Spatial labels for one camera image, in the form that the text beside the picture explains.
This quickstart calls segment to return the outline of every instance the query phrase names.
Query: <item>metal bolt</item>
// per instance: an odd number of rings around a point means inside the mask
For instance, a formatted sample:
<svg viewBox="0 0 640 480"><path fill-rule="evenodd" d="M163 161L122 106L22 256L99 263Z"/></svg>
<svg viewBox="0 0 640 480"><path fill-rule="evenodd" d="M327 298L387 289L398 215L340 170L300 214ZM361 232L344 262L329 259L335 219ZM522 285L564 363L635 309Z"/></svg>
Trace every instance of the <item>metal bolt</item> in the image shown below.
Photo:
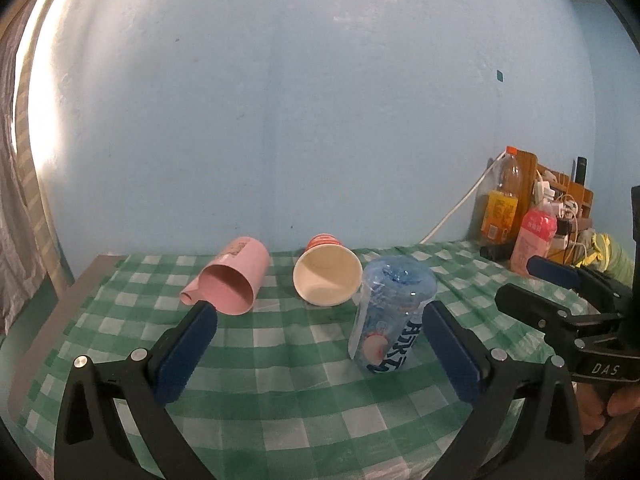
<svg viewBox="0 0 640 480"><path fill-rule="evenodd" d="M87 362L87 357L86 355L81 355L76 357L76 360L74 361L74 366L76 368L82 368Z"/></svg>
<svg viewBox="0 0 640 480"><path fill-rule="evenodd" d="M551 364L553 366L557 366L558 368L562 368L564 366L564 359L562 359L559 355L551 356Z"/></svg>
<svg viewBox="0 0 640 480"><path fill-rule="evenodd" d="M502 348L494 348L491 350L491 357L493 357L496 361L505 361L508 357L507 352L505 352Z"/></svg>
<svg viewBox="0 0 640 480"><path fill-rule="evenodd" d="M132 361L142 361L146 357L146 348L136 348L131 352Z"/></svg>

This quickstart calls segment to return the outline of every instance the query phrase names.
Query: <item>pink bottle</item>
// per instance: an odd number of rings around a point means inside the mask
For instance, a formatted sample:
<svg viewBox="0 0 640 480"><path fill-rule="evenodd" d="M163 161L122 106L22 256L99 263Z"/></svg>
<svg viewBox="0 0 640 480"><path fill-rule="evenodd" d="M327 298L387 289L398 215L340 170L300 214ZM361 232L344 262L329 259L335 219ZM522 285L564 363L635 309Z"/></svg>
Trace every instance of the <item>pink bottle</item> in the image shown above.
<svg viewBox="0 0 640 480"><path fill-rule="evenodd" d="M545 211L545 205L530 209L522 219L518 239L511 255L511 270L530 278L527 262L532 256L546 256L556 234L558 221Z"/></svg>

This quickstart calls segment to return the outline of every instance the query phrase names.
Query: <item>tablecloth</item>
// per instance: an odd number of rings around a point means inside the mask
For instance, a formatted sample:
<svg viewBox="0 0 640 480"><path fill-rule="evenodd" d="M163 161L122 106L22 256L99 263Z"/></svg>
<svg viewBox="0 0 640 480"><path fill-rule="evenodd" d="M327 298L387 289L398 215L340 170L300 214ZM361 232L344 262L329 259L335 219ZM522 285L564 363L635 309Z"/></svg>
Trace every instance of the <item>tablecloth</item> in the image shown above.
<svg viewBox="0 0 640 480"><path fill-rule="evenodd" d="M272 253L251 313L219 315L218 332L168 413L219 479L422 478L468 417L469 405L458 400L425 338L400 371L359 370L347 354L356 305L321 308L301 300L292 282L300 253ZM552 351L541 333L497 310L501 285L524 286L574 314L586 309L570 291L484 260L470 242L355 253L363 264L382 254L424 261L438 279L437 298L460 324L516 359L542 362ZM18 424L37 446L53 453L73 359L119 360L140 346L151 348L188 310L178 293L210 259L131 255L105 277L30 389ZM118 411L141 465L158 474L128 408L120 402Z"/></svg>

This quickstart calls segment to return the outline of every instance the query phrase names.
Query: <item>light blue wall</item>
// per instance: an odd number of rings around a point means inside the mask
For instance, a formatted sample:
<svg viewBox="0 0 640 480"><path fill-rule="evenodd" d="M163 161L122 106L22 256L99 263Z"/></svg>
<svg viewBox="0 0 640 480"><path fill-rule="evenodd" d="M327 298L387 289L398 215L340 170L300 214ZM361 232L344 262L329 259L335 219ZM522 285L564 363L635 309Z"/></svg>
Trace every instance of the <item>light blue wall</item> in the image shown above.
<svg viewBox="0 0 640 480"><path fill-rule="evenodd" d="M53 92L30 118L56 139L42 179L76 274L97 253L207 253L245 234L272 250L318 232L410 244L507 144L563 171L592 158L569 0L60 7L36 52ZM471 202L436 239L465 236Z"/></svg>
<svg viewBox="0 0 640 480"><path fill-rule="evenodd" d="M596 143L588 165L596 229L633 258L631 187L640 186L640 55L609 7L576 3L591 58Z"/></svg>

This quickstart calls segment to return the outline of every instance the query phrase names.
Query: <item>bottle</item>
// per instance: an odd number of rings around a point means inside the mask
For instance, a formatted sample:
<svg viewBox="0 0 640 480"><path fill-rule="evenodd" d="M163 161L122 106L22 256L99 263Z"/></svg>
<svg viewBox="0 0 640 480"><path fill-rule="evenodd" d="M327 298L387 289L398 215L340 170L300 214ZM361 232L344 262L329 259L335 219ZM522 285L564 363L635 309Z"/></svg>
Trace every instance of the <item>bottle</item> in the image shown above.
<svg viewBox="0 0 640 480"><path fill-rule="evenodd" d="M422 311L436 289L431 269L414 258L384 256L369 263L348 343L351 359L373 373L398 370L420 335Z"/></svg>
<svg viewBox="0 0 640 480"><path fill-rule="evenodd" d="M518 150L507 146L507 154L502 160L497 187L489 192L480 232L487 244L503 244L513 225L518 196L522 184L522 172L516 155Z"/></svg>
<svg viewBox="0 0 640 480"><path fill-rule="evenodd" d="M518 239L511 255L511 270L530 278L527 262L532 256L545 257L551 247L558 220L548 200L530 209L522 219Z"/></svg>

